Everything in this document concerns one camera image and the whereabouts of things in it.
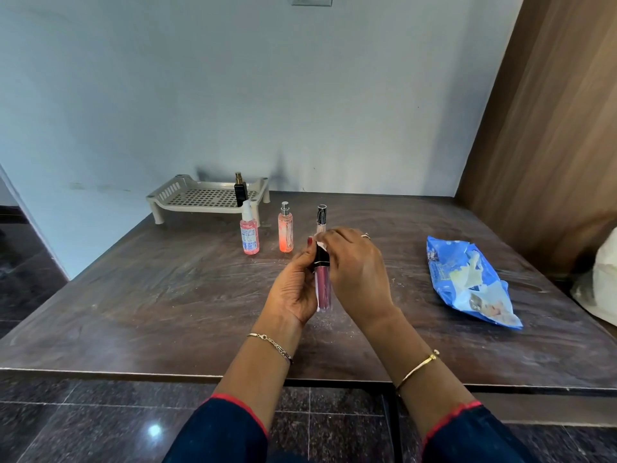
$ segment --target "white bag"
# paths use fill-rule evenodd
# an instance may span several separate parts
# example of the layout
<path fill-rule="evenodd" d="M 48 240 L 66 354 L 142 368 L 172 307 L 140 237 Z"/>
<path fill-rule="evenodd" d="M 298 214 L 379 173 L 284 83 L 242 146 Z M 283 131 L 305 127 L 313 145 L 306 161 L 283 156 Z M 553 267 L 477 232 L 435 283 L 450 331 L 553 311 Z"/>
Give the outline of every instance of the white bag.
<path fill-rule="evenodd" d="M 598 250 L 594 269 L 575 282 L 571 294 L 590 314 L 617 327 L 617 228 Z"/>

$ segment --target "person's right hand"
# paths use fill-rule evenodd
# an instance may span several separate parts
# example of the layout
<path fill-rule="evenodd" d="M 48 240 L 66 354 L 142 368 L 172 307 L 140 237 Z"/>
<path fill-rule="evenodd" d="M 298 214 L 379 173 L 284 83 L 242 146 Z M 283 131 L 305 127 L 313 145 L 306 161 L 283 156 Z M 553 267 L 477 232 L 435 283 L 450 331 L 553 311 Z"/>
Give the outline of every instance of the person's right hand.
<path fill-rule="evenodd" d="M 381 252 L 362 232 L 335 227 L 317 234 L 330 255 L 330 282 L 352 320 L 364 328 L 387 318 L 396 308 Z"/>

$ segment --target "sleeve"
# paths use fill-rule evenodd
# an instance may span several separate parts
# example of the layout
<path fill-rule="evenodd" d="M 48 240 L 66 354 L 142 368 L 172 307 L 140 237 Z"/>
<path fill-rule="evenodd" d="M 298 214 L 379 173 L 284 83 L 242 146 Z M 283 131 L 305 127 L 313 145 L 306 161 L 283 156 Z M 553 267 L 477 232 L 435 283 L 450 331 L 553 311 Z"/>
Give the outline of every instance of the sleeve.
<path fill-rule="evenodd" d="M 267 431 L 240 400 L 214 394 L 186 422 L 164 463 L 264 463 Z"/>
<path fill-rule="evenodd" d="M 460 405 L 426 435 L 423 463 L 539 463 L 479 401 Z"/>

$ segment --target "perfume bottle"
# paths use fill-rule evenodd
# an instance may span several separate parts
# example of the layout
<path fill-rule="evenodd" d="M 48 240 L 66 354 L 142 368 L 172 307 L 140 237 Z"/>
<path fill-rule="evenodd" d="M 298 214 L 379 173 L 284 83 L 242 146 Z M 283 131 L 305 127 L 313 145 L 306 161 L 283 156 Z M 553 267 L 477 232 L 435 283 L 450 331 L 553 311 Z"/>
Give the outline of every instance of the perfume bottle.
<path fill-rule="evenodd" d="M 326 230 L 326 205 L 317 205 L 317 234 Z"/>
<path fill-rule="evenodd" d="M 315 275 L 315 294 L 317 296 L 317 311 L 326 311 L 331 306 L 330 285 L 330 255 L 321 242 L 317 242 L 315 261 L 311 265 Z"/>
<path fill-rule="evenodd" d="M 259 233 L 257 221 L 253 219 L 251 202 L 244 200 L 242 203 L 242 220 L 240 221 L 242 233 L 242 249 L 247 255 L 255 255 L 259 251 Z"/>
<path fill-rule="evenodd" d="M 288 201 L 282 202 L 278 215 L 278 247 L 283 253 L 294 249 L 294 217 L 289 212 Z"/>
<path fill-rule="evenodd" d="M 246 187 L 246 182 L 242 180 L 242 173 L 236 172 L 236 184 L 233 186 L 236 193 L 236 203 L 242 206 L 242 203 L 249 199 L 249 190 Z"/>

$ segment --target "gold bangle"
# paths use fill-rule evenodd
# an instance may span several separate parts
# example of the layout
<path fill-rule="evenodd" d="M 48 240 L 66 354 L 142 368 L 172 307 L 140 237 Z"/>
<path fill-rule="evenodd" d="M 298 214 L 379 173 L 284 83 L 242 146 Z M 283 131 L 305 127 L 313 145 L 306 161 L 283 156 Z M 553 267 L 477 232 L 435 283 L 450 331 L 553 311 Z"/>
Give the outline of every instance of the gold bangle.
<path fill-rule="evenodd" d="M 419 363 L 416 367 L 414 367 L 410 373 L 405 375 L 405 378 L 396 387 L 396 391 L 398 392 L 398 390 L 400 390 L 400 387 L 405 385 L 405 382 L 407 381 L 407 379 L 411 377 L 414 372 L 416 372 L 418 369 L 421 369 L 422 367 L 427 365 L 430 361 L 435 360 L 438 355 L 439 355 L 439 351 L 433 350 L 433 353 L 428 358 L 424 359 L 421 363 Z"/>
<path fill-rule="evenodd" d="M 287 354 L 287 351 L 282 349 L 281 346 L 279 346 L 277 343 L 272 341 L 265 334 L 249 333 L 246 336 L 255 336 L 256 338 L 259 338 L 260 340 L 264 340 L 264 341 L 269 342 L 281 354 L 282 357 L 284 357 L 285 359 L 287 359 L 289 361 L 289 365 L 290 366 L 291 366 L 291 364 L 294 363 L 293 359 L 291 359 L 291 356 L 289 354 Z"/>

